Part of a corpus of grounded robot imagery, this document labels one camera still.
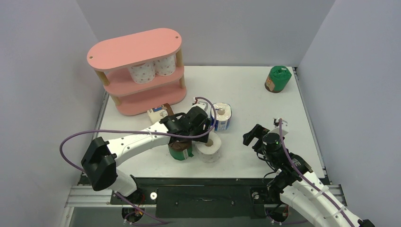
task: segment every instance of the small box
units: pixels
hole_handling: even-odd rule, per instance
[[[162,120],[166,116],[174,115],[170,104],[165,103],[159,107],[148,110],[148,115],[152,124]]]

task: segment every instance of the screw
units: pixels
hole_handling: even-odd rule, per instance
[[[258,192],[252,193],[252,198],[255,200],[259,199],[259,193]]]
[[[152,192],[152,193],[150,194],[150,198],[151,198],[152,200],[155,200],[155,199],[157,198],[157,193],[156,193],[156,192]]]

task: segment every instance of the pink shelf leg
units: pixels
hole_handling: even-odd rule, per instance
[[[183,67],[184,62],[183,62],[183,52],[181,49],[175,54],[176,59],[177,59],[177,67]],[[184,75],[180,79],[180,88],[185,88],[185,78]]]

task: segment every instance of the cable tie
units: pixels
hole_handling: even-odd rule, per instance
[[[337,212],[335,212],[334,214],[332,214],[332,215],[330,215],[330,216],[326,216],[326,217],[324,217],[324,218],[331,218],[331,217],[334,217],[334,216],[338,215],[339,213],[341,213],[344,209],[345,209],[345,206],[342,205],[342,206],[340,207],[340,209],[339,209]]]
[[[315,200],[317,199],[317,197],[323,195],[323,193],[327,192],[329,190],[329,187],[327,187],[326,185],[320,190],[318,191],[318,193],[316,193],[313,196],[308,197],[309,201]]]
[[[152,138],[152,141],[153,141],[153,136],[152,136],[152,132],[148,129],[148,128],[146,128],[146,131],[148,131],[149,132],[149,135],[150,135],[150,137]]]

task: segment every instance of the green can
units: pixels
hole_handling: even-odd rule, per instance
[[[270,70],[264,86],[268,91],[278,93],[284,89],[290,78],[291,72],[287,67],[281,65],[274,66]]]
[[[189,157],[193,157],[192,140],[170,143],[168,150],[174,159],[179,161],[186,160]]]

